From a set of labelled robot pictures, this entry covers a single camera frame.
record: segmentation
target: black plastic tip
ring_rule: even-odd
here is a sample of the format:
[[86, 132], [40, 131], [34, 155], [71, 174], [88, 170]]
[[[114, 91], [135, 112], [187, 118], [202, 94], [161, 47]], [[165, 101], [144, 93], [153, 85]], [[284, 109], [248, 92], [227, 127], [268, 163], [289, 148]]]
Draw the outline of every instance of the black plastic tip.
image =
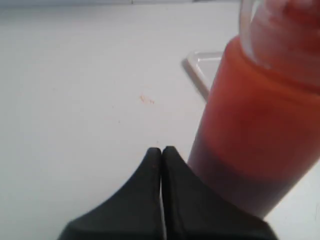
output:
[[59, 240], [161, 240], [161, 151], [150, 148], [142, 163], [109, 200], [71, 221]]
[[269, 225], [224, 201], [194, 175], [174, 147], [162, 153], [167, 240], [276, 240]]

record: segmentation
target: clear plastic container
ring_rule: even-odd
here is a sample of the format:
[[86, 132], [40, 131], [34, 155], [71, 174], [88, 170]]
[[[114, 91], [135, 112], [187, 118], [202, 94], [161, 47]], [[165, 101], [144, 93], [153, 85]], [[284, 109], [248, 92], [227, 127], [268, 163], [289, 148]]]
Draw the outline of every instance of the clear plastic container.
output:
[[320, 156], [320, 1], [243, 0], [188, 160], [264, 218]]

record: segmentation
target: dark liquid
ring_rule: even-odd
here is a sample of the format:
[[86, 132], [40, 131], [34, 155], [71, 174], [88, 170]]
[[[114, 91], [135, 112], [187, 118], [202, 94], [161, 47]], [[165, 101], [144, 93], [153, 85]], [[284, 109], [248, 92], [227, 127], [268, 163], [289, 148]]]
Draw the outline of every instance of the dark liquid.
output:
[[261, 181], [237, 172], [211, 152], [198, 133], [188, 160], [193, 172], [226, 201], [262, 219], [298, 180]]

